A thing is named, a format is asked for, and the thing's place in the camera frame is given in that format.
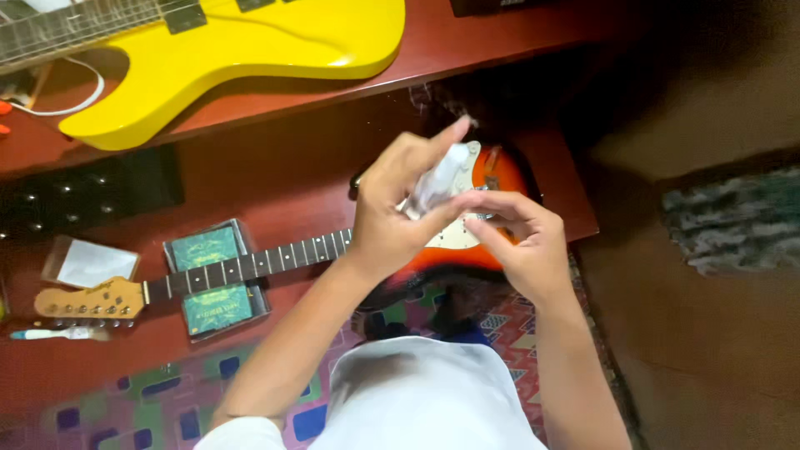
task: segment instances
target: white shirt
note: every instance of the white shirt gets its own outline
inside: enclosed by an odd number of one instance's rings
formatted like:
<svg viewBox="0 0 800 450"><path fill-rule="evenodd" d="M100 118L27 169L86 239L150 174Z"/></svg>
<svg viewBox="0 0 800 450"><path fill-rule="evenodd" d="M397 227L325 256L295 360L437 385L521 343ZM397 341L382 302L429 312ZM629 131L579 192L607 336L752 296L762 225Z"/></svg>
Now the white shirt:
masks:
<svg viewBox="0 0 800 450"><path fill-rule="evenodd" d="M284 450L278 427L240 417L195 450ZM325 429L309 450L478 450L545 446L530 429L514 381L481 344L403 336L345 353L330 377Z"/></svg>

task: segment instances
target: yellow electric guitar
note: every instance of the yellow electric guitar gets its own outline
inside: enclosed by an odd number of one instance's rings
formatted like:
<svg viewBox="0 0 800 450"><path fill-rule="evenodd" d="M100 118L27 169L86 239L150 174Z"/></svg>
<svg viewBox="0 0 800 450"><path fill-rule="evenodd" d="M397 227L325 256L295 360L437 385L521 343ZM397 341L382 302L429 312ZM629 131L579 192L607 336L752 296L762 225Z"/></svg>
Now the yellow electric guitar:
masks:
<svg viewBox="0 0 800 450"><path fill-rule="evenodd" d="M368 78L396 55L403 0L86 0L0 25L0 74L87 47L127 53L122 83L64 119L103 150L145 143L232 78Z"/></svg>

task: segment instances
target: pickguard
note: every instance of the pickguard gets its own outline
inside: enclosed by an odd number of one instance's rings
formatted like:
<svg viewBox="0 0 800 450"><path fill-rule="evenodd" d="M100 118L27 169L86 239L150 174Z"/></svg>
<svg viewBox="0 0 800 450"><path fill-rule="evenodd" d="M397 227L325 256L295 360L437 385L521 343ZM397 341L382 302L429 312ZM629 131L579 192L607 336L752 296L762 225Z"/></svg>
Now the pickguard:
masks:
<svg viewBox="0 0 800 450"><path fill-rule="evenodd" d="M477 161L478 155L481 153L481 144L478 141L472 141L466 145L470 149L470 157L456 174L453 185L450 186L451 195L458 195L475 188L472 184L472 170L475 168L475 161ZM475 247L480 242L464 227L464 219L477 218L477 214L464 215L448 225L441 233L431 239L425 247L448 248L450 250Z"/></svg>

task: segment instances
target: patterned carpet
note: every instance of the patterned carpet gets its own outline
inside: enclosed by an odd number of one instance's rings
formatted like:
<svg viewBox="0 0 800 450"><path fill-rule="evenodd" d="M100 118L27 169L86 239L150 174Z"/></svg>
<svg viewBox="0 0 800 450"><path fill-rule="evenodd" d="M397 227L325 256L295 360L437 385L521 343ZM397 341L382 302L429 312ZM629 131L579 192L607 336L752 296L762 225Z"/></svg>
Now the patterned carpet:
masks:
<svg viewBox="0 0 800 450"><path fill-rule="evenodd" d="M574 287L584 311L586 294L577 268ZM409 299L376 313L386 323L405 323L414 333L432 335L427 322L442 302L445 289L431 284ZM588 316L590 324L594 321ZM546 443L539 403L536 324L533 305L512 293L480 322L484 334L506 361L517 385L522 407L534 433ZM290 410L283 432L289 450L307 448L325 426L330 370L336 360L361 338L344 324L317 374ZM601 340L596 340L612 390L626 414L618 377ZM27 418L21 427L0 432L0 447L8 449L143 450L189 449L208 431L214 406L257 343L224 352L166 364L125 376L103 389L47 408Z"/></svg>

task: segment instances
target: guitar neck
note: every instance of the guitar neck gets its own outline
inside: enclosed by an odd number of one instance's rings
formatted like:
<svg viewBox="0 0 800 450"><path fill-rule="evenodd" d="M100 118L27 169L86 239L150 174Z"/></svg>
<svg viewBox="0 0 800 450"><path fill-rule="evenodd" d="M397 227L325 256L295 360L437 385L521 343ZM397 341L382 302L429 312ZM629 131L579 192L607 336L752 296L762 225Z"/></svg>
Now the guitar neck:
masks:
<svg viewBox="0 0 800 450"><path fill-rule="evenodd" d="M227 284L331 261L347 252L352 238L353 232L347 228L188 271L175 272L143 283L145 302L157 303L175 296L197 294Z"/></svg>
<svg viewBox="0 0 800 450"><path fill-rule="evenodd" d="M0 74L81 50L162 20L161 0L86 0L0 25Z"/></svg>

